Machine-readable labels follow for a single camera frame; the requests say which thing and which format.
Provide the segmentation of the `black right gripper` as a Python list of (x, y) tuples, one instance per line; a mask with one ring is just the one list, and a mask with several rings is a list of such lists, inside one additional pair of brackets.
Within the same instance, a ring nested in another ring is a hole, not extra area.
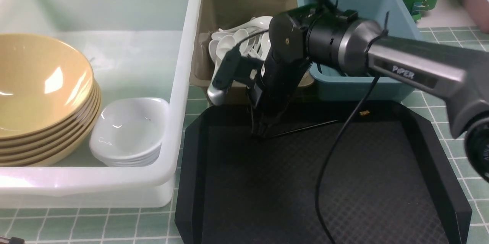
[(315, 19), (314, 13), (313, 6), (302, 6), (283, 11), (270, 21), (270, 49), (248, 93), (256, 111), (250, 112), (253, 137), (267, 136), (311, 66), (306, 36)]

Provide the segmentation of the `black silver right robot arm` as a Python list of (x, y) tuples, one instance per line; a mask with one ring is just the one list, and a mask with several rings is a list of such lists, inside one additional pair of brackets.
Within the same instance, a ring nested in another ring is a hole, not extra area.
[(306, 5), (274, 16), (271, 48), (248, 89), (253, 106), (280, 116), (312, 62), (350, 76), (381, 74), (445, 102), (450, 132), (488, 180), (488, 53), (388, 35), (354, 10)]

